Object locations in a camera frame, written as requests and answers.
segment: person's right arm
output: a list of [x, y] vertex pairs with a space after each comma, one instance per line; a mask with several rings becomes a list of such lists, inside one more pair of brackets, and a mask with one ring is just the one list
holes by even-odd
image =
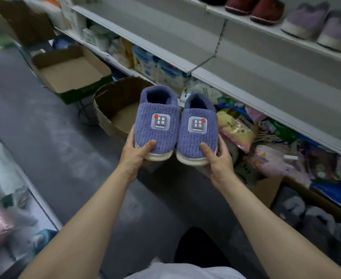
[[276, 216], [237, 178], [221, 136], [219, 157], [205, 143], [200, 147], [210, 162], [213, 185], [229, 203], [270, 279], [341, 279], [341, 267]]

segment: gray floor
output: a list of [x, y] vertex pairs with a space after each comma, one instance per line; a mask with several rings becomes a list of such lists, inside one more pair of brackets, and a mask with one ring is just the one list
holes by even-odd
[[[121, 150], [99, 127], [84, 126], [74, 105], [42, 88], [16, 48], [0, 50], [0, 139], [58, 218], [66, 223], [115, 169]], [[251, 266], [228, 245], [236, 219], [210, 180], [169, 160], [140, 171], [115, 225], [102, 272], [123, 278], [152, 258], [172, 262], [191, 226], [204, 229], [247, 278]]]

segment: red shoe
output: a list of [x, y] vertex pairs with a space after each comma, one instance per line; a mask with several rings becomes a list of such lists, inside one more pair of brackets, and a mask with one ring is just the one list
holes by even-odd
[[283, 15], [285, 4], [279, 0], [260, 0], [251, 13], [251, 20], [264, 25], [277, 23]]
[[228, 0], [225, 10], [238, 15], [250, 14], [259, 0]]

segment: white shirt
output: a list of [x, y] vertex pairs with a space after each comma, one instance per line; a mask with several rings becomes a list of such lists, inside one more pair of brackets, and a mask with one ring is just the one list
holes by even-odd
[[200, 268], [188, 263], [152, 263], [125, 279], [245, 279], [230, 267]]

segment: person's left hand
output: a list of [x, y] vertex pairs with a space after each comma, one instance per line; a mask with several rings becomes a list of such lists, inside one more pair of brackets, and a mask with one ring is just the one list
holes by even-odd
[[151, 140], [140, 149], [134, 147], [134, 125], [129, 132], [126, 143], [123, 147], [118, 169], [121, 169], [129, 176], [129, 182], [137, 178], [138, 169], [143, 164], [143, 159], [156, 146], [156, 141]]

